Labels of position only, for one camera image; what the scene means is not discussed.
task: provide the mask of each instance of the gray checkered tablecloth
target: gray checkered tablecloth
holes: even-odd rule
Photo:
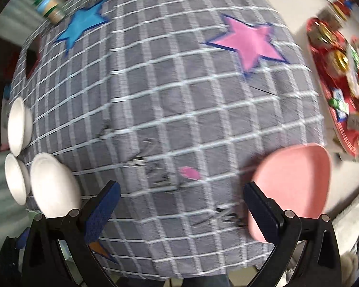
[[[267,0],[108,0],[102,14],[110,22],[86,31],[66,55],[56,38],[75,10],[98,1],[69,0],[68,17],[43,23],[22,49],[11,101],[22,96],[34,118],[27,166],[39,152],[53,154],[73,171],[83,201],[110,179],[120,183],[121,201],[100,237],[119,263],[100,257],[109,271],[165,279],[262,263],[272,246],[246,228],[218,219],[192,225],[216,207],[244,220],[242,183],[264,156],[324,142],[310,70],[280,15]],[[271,23],[271,41],[290,64],[261,60],[244,78],[236,53],[204,44],[227,30],[221,14]],[[26,50],[39,34],[41,60],[28,80]],[[146,138],[157,142],[146,167],[122,167]],[[183,166],[201,180],[180,176]],[[182,188],[157,185],[165,173]],[[32,196],[27,207],[38,208]]]

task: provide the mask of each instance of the person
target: person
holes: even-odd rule
[[[152,279],[137,279],[121,277],[117,281],[118,287],[163,287],[165,281],[155,281]],[[233,287],[226,274],[213,276],[199,276],[186,278],[183,280],[182,287]]]

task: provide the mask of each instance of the green cap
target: green cap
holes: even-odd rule
[[[39,5],[42,2],[42,0],[35,0],[35,2],[33,3],[34,5]]]
[[[339,102],[335,98],[330,98],[328,100],[328,104],[333,108],[337,108],[339,106]]]

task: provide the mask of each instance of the white bowl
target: white bowl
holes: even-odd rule
[[[27,195],[31,191],[27,167],[22,161],[19,161],[13,154],[9,153],[5,158],[4,168],[5,179],[14,200],[18,204],[24,205]]]
[[[35,156],[31,166],[35,201],[47,218],[66,216],[81,207],[79,184],[72,172],[48,153]]]
[[[18,156],[32,137],[32,114],[21,97],[13,102],[8,118],[8,144],[14,156]]]

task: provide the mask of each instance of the bowl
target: bowl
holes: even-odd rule
[[[253,181],[282,210],[317,219],[323,212],[330,187],[331,159],[317,143],[279,149],[258,166]],[[266,242],[249,212],[248,229],[253,239]]]
[[[33,159],[31,186],[47,218],[66,216],[72,209],[81,208],[79,184],[72,172],[48,153],[39,153]]]
[[[31,191],[29,173],[22,161],[19,161],[13,154],[8,154],[5,158],[5,179],[8,188],[19,205],[24,205],[27,195]]]
[[[32,137],[32,114],[21,97],[13,102],[8,117],[8,144],[14,156],[18,156],[23,148],[30,142]]]

